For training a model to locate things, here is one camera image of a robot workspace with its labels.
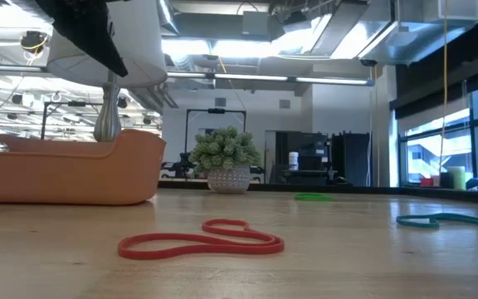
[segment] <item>green succulent plant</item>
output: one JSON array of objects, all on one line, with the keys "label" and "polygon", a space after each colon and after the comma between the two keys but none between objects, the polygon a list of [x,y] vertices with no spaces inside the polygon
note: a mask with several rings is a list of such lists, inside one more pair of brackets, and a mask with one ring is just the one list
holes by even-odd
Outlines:
[{"label": "green succulent plant", "polygon": [[231,169],[239,165],[259,165],[261,156],[252,142],[252,134],[238,133],[230,126],[214,130],[210,135],[195,136],[197,145],[189,157],[196,163],[196,173],[223,167]]}]

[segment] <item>red rubber band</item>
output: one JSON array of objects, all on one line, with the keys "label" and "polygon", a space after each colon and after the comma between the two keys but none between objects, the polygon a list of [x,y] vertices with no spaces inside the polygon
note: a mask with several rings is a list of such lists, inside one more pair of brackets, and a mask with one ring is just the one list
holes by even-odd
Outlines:
[{"label": "red rubber band", "polygon": [[[241,226],[243,230],[213,227],[215,224],[228,224]],[[176,257],[189,253],[239,253],[239,254],[272,254],[282,252],[285,248],[283,239],[268,233],[255,231],[248,227],[246,221],[213,219],[202,224],[202,230],[207,233],[215,233],[223,236],[252,238],[264,241],[263,243],[241,243],[221,238],[209,237],[191,233],[147,233],[139,236],[125,238],[117,247],[121,257],[135,260],[151,260]],[[140,251],[129,247],[147,241],[155,240],[183,240],[206,243],[201,245],[187,245],[176,248],[168,248],[153,251]]]}]

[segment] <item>white bottle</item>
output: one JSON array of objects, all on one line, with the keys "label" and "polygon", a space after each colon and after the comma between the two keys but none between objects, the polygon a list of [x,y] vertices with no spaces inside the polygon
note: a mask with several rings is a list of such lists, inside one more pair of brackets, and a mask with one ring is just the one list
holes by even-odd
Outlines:
[{"label": "white bottle", "polygon": [[298,170],[298,153],[296,152],[289,153],[289,169]]}]

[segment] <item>green object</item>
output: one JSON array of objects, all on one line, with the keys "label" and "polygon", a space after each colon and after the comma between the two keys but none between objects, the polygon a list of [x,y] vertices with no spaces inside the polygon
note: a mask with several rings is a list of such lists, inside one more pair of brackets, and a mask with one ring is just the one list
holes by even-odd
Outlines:
[{"label": "green object", "polygon": [[323,194],[297,194],[295,195],[296,200],[301,201],[331,201],[333,200],[330,196]]},{"label": "green object", "polygon": [[219,167],[232,169],[261,163],[261,155],[252,142],[252,134],[237,133],[232,126],[216,129],[210,135],[197,135],[195,139],[197,146],[189,161],[197,164],[195,172],[198,174]]},{"label": "green object", "polygon": [[[418,223],[411,221],[412,219],[429,219],[429,223]],[[471,223],[478,225],[478,218],[456,213],[435,213],[429,215],[403,215],[397,216],[396,222],[401,225],[414,228],[439,228],[440,221],[457,221],[463,223]]]},{"label": "green object", "polygon": [[466,190],[466,169],[464,166],[451,166],[447,172],[453,175],[453,188]]}]

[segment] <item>rubber band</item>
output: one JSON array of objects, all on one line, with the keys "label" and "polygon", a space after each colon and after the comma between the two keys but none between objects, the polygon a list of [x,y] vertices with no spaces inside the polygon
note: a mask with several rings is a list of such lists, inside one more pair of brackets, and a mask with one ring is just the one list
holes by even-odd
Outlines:
[{"label": "rubber band", "polygon": [[331,201],[333,200],[330,196],[323,194],[297,194],[295,195],[296,200],[301,201]]},{"label": "rubber band", "polygon": [[[242,230],[216,228],[213,226],[216,224],[237,225],[242,227]],[[246,221],[213,219],[202,223],[202,230],[206,233],[215,233],[222,236],[261,240],[263,243],[241,243],[191,233],[147,233],[121,240],[118,245],[118,254],[121,257],[134,260],[155,260],[191,253],[272,254],[282,252],[285,248],[282,238],[253,230],[248,227]],[[156,240],[182,240],[206,244],[187,245],[153,251],[129,249],[135,244]]]},{"label": "rubber band", "polygon": [[[428,223],[419,223],[410,221],[411,219],[428,219]],[[401,225],[414,228],[439,228],[440,221],[457,221],[463,223],[471,223],[478,225],[478,218],[472,216],[461,215],[457,213],[434,213],[429,215],[403,215],[397,216],[396,222]]]}]

